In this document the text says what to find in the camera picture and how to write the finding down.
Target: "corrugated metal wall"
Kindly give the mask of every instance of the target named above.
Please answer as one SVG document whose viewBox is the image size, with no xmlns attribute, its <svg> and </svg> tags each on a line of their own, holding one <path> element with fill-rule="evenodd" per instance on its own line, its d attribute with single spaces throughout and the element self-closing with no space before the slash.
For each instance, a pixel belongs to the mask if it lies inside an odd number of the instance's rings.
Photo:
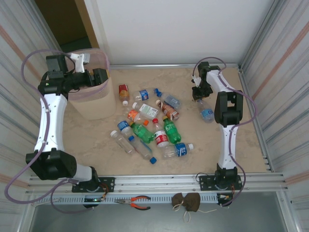
<svg viewBox="0 0 309 232">
<path fill-rule="evenodd" d="M 309 231 L 309 1 L 280 1 L 274 14 L 242 68 L 272 168 Z"/>
<path fill-rule="evenodd" d="M 40 125 L 39 97 L 27 88 L 20 77 L 24 57 L 37 49 L 55 45 L 37 26 L 31 5 L 22 0 L 0 4 L 0 231 L 17 231 L 25 205 L 6 200 L 6 183 L 26 164 L 26 153 L 33 151 Z M 44 54 L 34 56 L 25 68 L 26 78 L 39 83 L 46 70 Z M 10 188 L 12 197 L 22 200 L 31 171 L 22 175 Z"/>
</svg>

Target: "beige floor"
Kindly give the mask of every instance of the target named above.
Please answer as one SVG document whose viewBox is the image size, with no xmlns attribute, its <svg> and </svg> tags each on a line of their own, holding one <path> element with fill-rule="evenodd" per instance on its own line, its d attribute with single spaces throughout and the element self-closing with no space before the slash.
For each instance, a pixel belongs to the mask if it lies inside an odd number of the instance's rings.
<svg viewBox="0 0 309 232">
<path fill-rule="evenodd" d="M 154 156 L 158 159 L 155 165 L 142 159 L 139 154 L 127 155 L 109 136 L 117 129 L 115 116 L 122 112 L 122 105 L 117 101 L 114 116 L 102 120 L 87 121 L 68 104 L 65 119 L 63 140 L 66 152 L 74 155 L 83 165 L 94 166 L 100 175 L 112 174 L 195 174 L 199 172 L 213 173 L 220 155 L 221 135 L 215 122 L 206 124 L 200 118 L 197 105 L 192 101 L 193 84 L 190 82 L 192 69 L 134 69 L 113 70 L 111 77 L 115 95 L 118 97 L 118 85 L 128 84 L 130 92 L 146 87 L 157 87 L 169 92 L 183 103 L 180 118 L 175 123 L 182 136 L 182 142 L 193 143 L 195 149 L 184 157 L 162 159 L 155 142 L 150 144 Z M 234 68 L 223 71 L 224 77 L 231 86 L 241 89 L 241 84 Z M 155 106 L 155 99 L 148 104 Z M 216 94 L 213 93 L 207 102 L 214 108 Z M 159 115 L 162 123 L 163 113 Z M 250 118 L 244 101 L 242 121 Z M 238 129 L 236 159 L 246 172 L 265 172 L 266 168 L 253 124 Z"/>
</svg>

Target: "black mounting plate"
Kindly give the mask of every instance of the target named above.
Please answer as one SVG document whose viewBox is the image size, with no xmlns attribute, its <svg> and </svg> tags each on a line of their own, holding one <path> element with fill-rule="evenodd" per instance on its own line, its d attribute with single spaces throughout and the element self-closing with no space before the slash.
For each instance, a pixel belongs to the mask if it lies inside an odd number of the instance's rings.
<svg viewBox="0 0 309 232">
<path fill-rule="evenodd" d="M 115 187 L 115 177 L 99 177 L 99 180 L 101 183 L 104 183 L 108 186 L 108 192 L 114 192 L 114 187 Z M 87 189 L 79 186 L 79 185 L 73 185 L 72 186 L 72 192 L 87 192 L 89 193 L 90 191 L 87 191 Z M 97 191 L 95 192 L 104 192 L 102 188 L 98 188 Z"/>
<path fill-rule="evenodd" d="M 234 184 L 235 190 L 240 190 L 242 186 L 241 178 L 237 175 L 237 180 L 234 183 L 230 183 L 227 186 L 216 186 L 215 176 L 214 175 L 201 175 L 199 177 L 199 186 L 201 191 L 217 191 L 217 190 L 232 190 L 231 186 Z"/>
</svg>

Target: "green soda bottle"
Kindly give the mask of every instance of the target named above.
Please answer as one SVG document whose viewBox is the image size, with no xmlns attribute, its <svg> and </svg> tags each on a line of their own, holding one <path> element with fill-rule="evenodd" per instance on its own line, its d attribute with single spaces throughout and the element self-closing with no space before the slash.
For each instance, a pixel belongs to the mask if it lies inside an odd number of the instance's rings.
<svg viewBox="0 0 309 232">
<path fill-rule="evenodd" d="M 163 121 L 164 121 L 164 130 L 166 132 L 166 135 L 169 138 L 169 141 L 172 144 L 176 144 L 180 142 L 182 140 L 182 137 L 178 133 L 177 128 L 175 127 L 175 124 L 171 120 L 169 120 L 167 116 L 163 117 Z"/>
<path fill-rule="evenodd" d="M 130 127 L 133 132 L 146 144 L 150 143 L 155 138 L 155 134 L 148 131 L 143 125 L 130 122 Z"/>
</svg>

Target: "pliers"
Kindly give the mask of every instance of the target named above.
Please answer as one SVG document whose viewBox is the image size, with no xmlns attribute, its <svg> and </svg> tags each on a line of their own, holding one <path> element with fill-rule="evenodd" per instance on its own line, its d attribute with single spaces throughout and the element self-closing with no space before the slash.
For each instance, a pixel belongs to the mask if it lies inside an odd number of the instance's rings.
<svg viewBox="0 0 309 232">
<path fill-rule="evenodd" d="M 114 202 L 119 203 L 119 204 L 130 204 L 131 207 L 136 208 L 138 210 L 148 210 L 150 209 L 150 207 L 142 207 L 142 206 L 138 206 L 136 204 L 134 204 L 133 202 L 138 200 L 138 199 L 147 199 L 150 200 L 150 197 L 147 196 L 137 196 L 137 197 L 132 197 L 130 200 L 125 200 L 125 199 L 119 199 L 119 200 L 115 200 Z"/>
</svg>

